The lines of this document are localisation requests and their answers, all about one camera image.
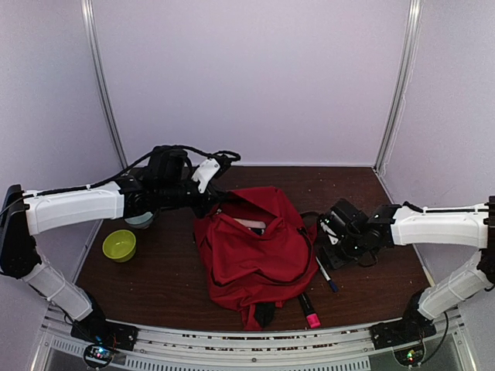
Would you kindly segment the beige highlighter marker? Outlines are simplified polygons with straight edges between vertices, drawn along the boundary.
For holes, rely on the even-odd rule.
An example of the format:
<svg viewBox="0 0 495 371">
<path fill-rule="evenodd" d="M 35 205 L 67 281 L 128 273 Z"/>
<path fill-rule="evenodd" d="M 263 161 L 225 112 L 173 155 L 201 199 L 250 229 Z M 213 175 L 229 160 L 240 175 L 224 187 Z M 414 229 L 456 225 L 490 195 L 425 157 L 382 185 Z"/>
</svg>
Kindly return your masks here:
<svg viewBox="0 0 495 371">
<path fill-rule="evenodd" d="M 246 220 L 246 219 L 240 219 L 240 218 L 234 218 L 235 221 L 237 221 L 239 224 L 249 228 L 249 229 L 260 229 L 263 230 L 266 228 L 266 224 L 262 221 L 256 221 L 256 220 Z"/>
</svg>

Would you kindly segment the blue capped marker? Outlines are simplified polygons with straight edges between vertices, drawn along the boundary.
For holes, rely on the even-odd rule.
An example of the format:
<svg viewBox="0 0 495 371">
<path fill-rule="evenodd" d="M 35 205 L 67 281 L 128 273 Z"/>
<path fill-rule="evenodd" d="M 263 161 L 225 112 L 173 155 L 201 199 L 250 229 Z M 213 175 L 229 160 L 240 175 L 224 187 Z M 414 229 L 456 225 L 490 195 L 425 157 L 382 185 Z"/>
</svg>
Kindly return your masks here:
<svg viewBox="0 0 495 371">
<path fill-rule="evenodd" d="M 255 233 L 256 235 L 258 235 L 258 236 L 263 236 L 264 233 L 265 233 L 265 229 L 264 228 L 251 228 L 251 231 L 253 233 Z"/>
</svg>

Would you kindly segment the pink black highlighter marker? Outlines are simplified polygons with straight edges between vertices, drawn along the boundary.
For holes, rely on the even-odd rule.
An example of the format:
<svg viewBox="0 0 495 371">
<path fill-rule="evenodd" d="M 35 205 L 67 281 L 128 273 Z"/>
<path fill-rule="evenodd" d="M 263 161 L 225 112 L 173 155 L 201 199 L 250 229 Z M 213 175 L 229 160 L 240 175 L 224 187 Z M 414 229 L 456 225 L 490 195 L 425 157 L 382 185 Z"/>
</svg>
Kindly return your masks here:
<svg viewBox="0 0 495 371">
<path fill-rule="evenodd" d="M 303 292 L 298 296 L 298 300 L 309 327 L 311 329 L 319 328 L 321 326 L 321 322 L 314 307 L 312 306 L 309 296 Z"/>
</svg>

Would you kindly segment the red student backpack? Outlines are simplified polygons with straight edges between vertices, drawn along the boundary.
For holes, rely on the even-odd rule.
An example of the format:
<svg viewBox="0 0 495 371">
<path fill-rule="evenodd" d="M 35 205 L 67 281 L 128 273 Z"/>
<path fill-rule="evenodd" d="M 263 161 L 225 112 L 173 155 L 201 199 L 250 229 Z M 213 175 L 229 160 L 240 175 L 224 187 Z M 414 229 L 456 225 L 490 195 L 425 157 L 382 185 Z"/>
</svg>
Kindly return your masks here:
<svg viewBox="0 0 495 371">
<path fill-rule="evenodd" d="M 264 235 L 234 218 L 264 222 Z M 244 330 L 261 331 L 276 309 L 303 293 L 317 273 L 316 234 L 281 189 L 229 191 L 222 203 L 193 222 L 211 301 L 238 312 Z"/>
</svg>

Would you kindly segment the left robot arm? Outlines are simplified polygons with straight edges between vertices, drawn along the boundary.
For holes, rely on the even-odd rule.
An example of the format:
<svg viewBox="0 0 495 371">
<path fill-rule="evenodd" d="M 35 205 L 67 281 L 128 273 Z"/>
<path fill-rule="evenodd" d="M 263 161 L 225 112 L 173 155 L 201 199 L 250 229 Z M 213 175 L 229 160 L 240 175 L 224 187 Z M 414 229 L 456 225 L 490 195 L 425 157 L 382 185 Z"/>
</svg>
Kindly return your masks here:
<svg viewBox="0 0 495 371">
<path fill-rule="evenodd" d="M 1 209 L 1 274 L 24 281 L 57 305 L 93 342 L 106 342 L 111 326 L 100 306 L 37 251 L 36 235 L 95 220 L 136 219 L 143 225 L 162 211 L 185 207 L 203 217 L 225 194 L 211 181 L 240 160 L 234 151 L 159 145 L 93 184 L 44 191 L 11 185 Z"/>
</svg>

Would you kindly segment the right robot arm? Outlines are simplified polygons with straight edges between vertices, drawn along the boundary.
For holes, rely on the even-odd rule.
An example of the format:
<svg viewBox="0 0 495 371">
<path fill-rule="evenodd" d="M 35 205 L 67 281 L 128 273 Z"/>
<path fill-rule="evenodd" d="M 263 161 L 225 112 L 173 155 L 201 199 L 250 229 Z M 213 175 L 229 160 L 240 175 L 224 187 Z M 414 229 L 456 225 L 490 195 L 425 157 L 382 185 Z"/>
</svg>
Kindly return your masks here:
<svg viewBox="0 0 495 371">
<path fill-rule="evenodd" d="M 368 216 L 340 199 L 317 223 L 327 236 L 323 256 L 333 269 L 377 256 L 385 247 L 448 244 L 476 248 L 463 266 L 430 288 L 411 297 L 396 333 L 410 342 L 445 311 L 479 291 L 494 288 L 494 198 L 474 206 L 446 209 L 409 202 L 380 206 Z"/>
</svg>

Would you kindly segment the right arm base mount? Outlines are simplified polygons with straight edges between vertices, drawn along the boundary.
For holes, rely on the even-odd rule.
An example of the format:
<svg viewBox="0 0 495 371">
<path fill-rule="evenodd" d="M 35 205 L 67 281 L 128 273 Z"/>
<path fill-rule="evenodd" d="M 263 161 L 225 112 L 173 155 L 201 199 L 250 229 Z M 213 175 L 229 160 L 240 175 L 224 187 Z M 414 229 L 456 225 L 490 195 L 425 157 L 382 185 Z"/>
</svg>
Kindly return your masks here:
<svg viewBox="0 0 495 371">
<path fill-rule="evenodd" d="M 420 342 L 434 336 L 436 328 L 431 321 L 413 322 L 400 319 L 393 322 L 380 322 L 372 325 L 370 336 L 375 349 L 386 349 L 410 342 Z"/>
</svg>

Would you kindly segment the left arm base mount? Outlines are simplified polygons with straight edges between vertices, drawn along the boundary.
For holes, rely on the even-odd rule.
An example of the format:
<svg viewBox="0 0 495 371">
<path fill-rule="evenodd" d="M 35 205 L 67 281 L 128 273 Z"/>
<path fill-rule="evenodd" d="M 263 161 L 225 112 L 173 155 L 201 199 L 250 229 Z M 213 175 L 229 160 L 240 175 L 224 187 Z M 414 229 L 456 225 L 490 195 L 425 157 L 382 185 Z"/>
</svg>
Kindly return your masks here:
<svg viewBox="0 0 495 371">
<path fill-rule="evenodd" d="M 106 322 L 102 330 L 88 330 L 81 324 L 72 325 L 70 335 L 86 342 L 105 345 L 111 349 L 132 351 L 138 338 L 138 328 L 115 322 Z"/>
</svg>

